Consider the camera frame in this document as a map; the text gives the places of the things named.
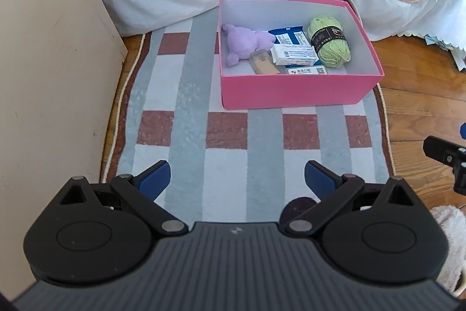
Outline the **white soap packet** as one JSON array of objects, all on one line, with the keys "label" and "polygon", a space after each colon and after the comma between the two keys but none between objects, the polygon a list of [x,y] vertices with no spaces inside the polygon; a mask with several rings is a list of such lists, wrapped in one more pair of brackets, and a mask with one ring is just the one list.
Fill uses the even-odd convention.
[{"label": "white soap packet", "polygon": [[313,66],[319,60],[316,51],[309,45],[280,45],[271,48],[273,62],[279,66]]}]

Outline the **green yarn ball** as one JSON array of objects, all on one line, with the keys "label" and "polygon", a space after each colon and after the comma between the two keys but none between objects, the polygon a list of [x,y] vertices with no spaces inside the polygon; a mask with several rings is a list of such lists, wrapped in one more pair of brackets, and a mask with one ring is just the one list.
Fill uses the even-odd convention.
[{"label": "green yarn ball", "polygon": [[351,60],[349,43],[344,30],[334,17],[318,16],[307,28],[308,39],[317,57],[328,68],[340,68]]}]

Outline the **blue wet wipes pack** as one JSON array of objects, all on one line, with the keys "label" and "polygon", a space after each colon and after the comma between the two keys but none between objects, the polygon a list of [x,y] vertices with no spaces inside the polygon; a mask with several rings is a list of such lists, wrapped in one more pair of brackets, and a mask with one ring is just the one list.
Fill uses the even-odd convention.
[{"label": "blue wet wipes pack", "polygon": [[280,45],[305,45],[310,46],[302,26],[271,29],[270,34],[275,36],[275,43]]}]

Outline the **purple plush toy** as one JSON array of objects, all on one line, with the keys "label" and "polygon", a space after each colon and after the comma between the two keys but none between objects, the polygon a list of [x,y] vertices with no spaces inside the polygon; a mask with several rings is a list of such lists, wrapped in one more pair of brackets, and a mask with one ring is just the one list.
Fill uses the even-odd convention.
[{"label": "purple plush toy", "polygon": [[275,36],[267,31],[254,31],[232,24],[222,26],[227,35],[227,66],[235,66],[240,60],[248,59],[257,51],[270,50],[275,43]]}]

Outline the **cardboard scraps under bed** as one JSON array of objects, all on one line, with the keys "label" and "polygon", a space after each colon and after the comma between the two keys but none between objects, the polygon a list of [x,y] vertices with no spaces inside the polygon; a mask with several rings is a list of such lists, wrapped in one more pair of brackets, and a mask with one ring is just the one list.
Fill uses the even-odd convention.
[{"label": "cardboard scraps under bed", "polygon": [[424,36],[424,40],[427,45],[437,45],[440,49],[449,52],[456,64],[456,68],[460,72],[465,72],[466,64],[465,64],[465,50],[460,49],[459,47],[454,47],[453,45],[446,44],[443,40],[437,39],[436,36]]}]

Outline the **checkered floor rug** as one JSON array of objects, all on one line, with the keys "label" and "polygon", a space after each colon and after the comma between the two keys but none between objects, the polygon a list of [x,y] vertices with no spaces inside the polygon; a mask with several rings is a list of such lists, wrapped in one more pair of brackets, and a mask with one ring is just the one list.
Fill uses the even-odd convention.
[{"label": "checkered floor rug", "polygon": [[158,160],[171,181],[157,203],[193,223],[276,220],[313,192],[304,167],[383,183],[393,173],[379,88],[356,104],[231,111],[220,97],[217,12],[139,37],[116,97],[103,179],[138,174]]}]

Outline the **white fluffy slipper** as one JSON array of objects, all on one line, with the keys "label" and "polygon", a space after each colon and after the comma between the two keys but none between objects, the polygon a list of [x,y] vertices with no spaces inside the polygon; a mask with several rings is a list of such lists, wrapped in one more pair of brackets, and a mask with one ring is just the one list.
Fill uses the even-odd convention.
[{"label": "white fluffy slipper", "polygon": [[437,282],[458,297],[465,290],[465,214],[452,205],[430,210],[448,241],[448,253]]}]

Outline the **pink cardboard box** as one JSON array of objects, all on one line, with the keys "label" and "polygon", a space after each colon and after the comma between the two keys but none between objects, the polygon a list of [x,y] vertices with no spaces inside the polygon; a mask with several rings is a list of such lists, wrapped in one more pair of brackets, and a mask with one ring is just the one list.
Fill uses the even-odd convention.
[{"label": "pink cardboard box", "polygon": [[351,60],[327,74],[255,74],[243,61],[225,64],[228,46],[219,30],[220,91],[228,110],[356,104],[384,77],[359,16],[341,0],[220,0],[219,24],[252,30],[303,26],[317,16],[336,18],[350,46]]}]

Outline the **beige wooden cabinet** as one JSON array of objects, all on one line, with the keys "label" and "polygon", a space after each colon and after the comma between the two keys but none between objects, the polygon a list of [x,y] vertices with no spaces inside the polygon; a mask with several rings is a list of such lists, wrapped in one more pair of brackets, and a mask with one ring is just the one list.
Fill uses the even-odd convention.
[{"label": "beige wooden cabinet", "polygon": [[33,283],[29,227],[74,175],[95,181],[127,50],[101,0],[1,0],[1,293]]}]

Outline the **white bed skirt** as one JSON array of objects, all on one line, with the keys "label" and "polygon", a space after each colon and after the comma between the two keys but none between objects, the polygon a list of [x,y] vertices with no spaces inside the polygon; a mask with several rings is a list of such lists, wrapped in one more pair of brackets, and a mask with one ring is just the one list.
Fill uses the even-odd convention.
[{"label": "white bed skirt", "polygon": [[[169,26],[218,6],[219,0],[102,0],[121,36]],[[372,41],[435,36],[465,48],[465,0],[351,0]]]}]

